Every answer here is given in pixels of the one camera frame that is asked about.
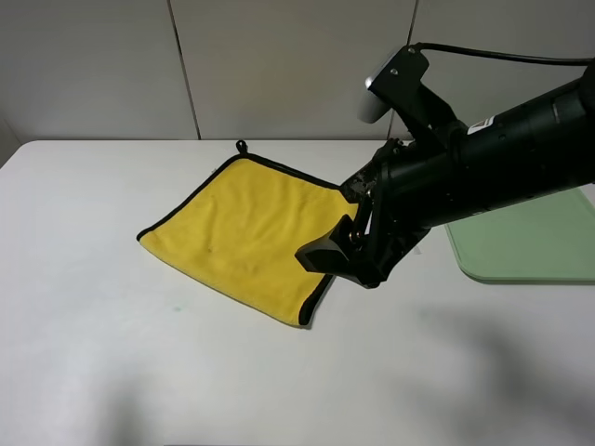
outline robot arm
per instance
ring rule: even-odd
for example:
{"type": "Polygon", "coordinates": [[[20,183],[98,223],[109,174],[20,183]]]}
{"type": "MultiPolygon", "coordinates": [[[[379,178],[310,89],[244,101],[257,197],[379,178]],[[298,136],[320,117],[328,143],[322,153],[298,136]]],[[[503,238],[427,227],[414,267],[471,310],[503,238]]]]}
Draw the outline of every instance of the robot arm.
{"type": "Polygon", "coordinates": [[[415,142],[390,139],[341,185],[357,215],[297,251],[306,270],[374,288],[435,226],[595,181],[594,62],[478,131],[421,83],[423,45],[402,48],[366,81],[379,99],[368,121],[393,108],[415,142]]]}

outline yellow towel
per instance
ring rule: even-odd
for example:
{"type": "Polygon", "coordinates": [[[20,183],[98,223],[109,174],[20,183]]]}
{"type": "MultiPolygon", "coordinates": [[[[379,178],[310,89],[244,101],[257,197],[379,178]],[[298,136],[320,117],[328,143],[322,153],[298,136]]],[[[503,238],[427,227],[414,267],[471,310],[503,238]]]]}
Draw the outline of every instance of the yellow towel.
{"type": "Polygon", "coordinates": [[[357,204],[337,186],[242,153],[137,240],[195,280],[290,325],[308,325],[330,276],[294,257],[357,204]]]}

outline black cable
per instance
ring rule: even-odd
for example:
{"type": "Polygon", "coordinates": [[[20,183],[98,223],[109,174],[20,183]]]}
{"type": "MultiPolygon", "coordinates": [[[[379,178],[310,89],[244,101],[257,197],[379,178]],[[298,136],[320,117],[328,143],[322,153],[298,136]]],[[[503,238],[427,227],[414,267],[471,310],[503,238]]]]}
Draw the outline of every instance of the black cable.
{"type": "Polygon", "coordinates": [[[420,42],[413,45],[413,48],[421,51],[423,49],[432,49],[434,51],[443,51],[445,53],[462,54],[476,58],[511,60],[513,62],[537,63],[540,65],[563,65],[569,67],[586,67],[593,59],[555,59],[539,58],[537,56],[522,56],[519,54],[498,53],[496,51],[485,51],[482,49],[463,48],[461,46],[451,46],[442,44],[431,44],[420,42]]]}

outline white table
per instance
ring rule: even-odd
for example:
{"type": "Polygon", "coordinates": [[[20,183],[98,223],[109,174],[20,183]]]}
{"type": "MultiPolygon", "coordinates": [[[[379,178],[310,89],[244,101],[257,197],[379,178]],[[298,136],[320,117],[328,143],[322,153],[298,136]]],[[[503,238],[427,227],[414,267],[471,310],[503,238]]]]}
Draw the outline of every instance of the white table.
{"type": "MultiPolygon", "coordinates": [[[[248,143],[334,182],[379,146],[248,143]]],[[[47,141],[0,170],[0,444],[595,440],[595,287],[473,282],[438,228],[378,289],[336,280],[300,330],[142,249],[234,154],[47,141]]]]}

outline green tray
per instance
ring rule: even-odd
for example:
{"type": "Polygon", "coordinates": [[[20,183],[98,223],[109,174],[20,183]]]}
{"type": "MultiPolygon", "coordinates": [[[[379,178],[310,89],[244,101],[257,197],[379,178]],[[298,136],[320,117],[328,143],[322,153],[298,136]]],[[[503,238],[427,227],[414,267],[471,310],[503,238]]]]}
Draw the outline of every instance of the green tray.
{"type": "Polygon", "coordinates": [[[595,208],[578,189],[446,225],[480,282],[595,282],[595,208]]]}

